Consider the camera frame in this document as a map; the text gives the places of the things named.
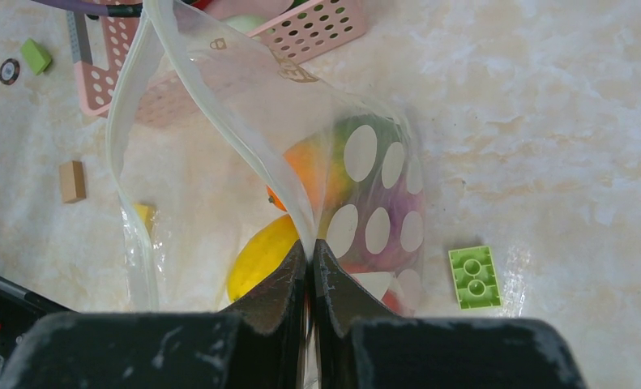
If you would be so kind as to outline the white radish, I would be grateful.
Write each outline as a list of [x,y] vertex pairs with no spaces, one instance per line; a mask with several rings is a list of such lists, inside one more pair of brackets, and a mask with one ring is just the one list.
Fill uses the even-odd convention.
[[267,19],[259,15],[233,15],[223,19],[223,22],[238,32],[248,34],[264,25]]

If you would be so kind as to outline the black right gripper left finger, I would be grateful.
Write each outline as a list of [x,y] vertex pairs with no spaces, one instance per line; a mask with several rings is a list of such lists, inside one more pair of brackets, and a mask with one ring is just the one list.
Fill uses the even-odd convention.
[[39,320],[0,388],[298,388],[306,258],[217,312],[80,314]]

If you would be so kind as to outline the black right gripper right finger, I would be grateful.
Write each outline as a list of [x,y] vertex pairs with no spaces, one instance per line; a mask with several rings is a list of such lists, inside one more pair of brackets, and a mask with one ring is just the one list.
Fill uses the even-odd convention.
[[404,318],[319,240],[312,259],[322,388],[583,388],[567,342],[521,318]]

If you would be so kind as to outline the yellow mango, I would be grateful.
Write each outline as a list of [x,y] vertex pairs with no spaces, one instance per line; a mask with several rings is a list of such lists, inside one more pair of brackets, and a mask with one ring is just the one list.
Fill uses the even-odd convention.
[[267,278],[299,239],[291,216],[284,215],[257,232],[243,247],[229,273],[226,288],[235,302]]

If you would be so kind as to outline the red apple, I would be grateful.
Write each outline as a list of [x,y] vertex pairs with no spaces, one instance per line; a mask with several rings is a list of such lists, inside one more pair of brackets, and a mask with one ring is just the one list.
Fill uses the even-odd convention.
[[423,295],[421,276],[413,269],[395,273],[347,264],[344,270],[378,301],[401,316],[413,316],[420,305]]

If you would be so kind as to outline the purple onion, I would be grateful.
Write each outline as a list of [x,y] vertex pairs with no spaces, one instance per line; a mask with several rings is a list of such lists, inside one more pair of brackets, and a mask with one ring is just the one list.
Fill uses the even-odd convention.
[[395,185],[377,190],[358,204],[354,253],[347,257],[361,270],[399,272],[422,254],[424,191],[421,180],[403,176]]

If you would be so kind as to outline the clear dotted zip top bag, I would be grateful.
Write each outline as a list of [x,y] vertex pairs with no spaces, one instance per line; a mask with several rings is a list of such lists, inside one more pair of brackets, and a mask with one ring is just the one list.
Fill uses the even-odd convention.
[[[243,34],[223,22],[259,15]],[[129,306],[217,309],[245,244],[289,215],[303,250],[324,240],[340,266],[353,264],[358,209],[314,210],[284,152],[350,116],[391,118],[408,150],[390,147],[391,169],[407,163],[422,181],[408,121],[368,96],[342,92],[303,62],[365,33],[359,1],[222,1],[201,11],[185,1],[147,1],[119,73],[106,152],[122,215]],[[156,209],[149,236],[135,203]]]

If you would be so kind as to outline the green orange mango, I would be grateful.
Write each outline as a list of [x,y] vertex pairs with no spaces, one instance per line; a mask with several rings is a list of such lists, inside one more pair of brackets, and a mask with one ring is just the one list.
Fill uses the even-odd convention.
[[366,214],[382,206],[388,212],[421,207],[422,193],[407,188],[407,163],[396,165],[396,177],[382,175],[391,169],[390,147],[408,150],[402,126],[391,118],[364,114],[335,122],[295,143],[284,158],[303,185],[311,207],[335,212],[353,204]]

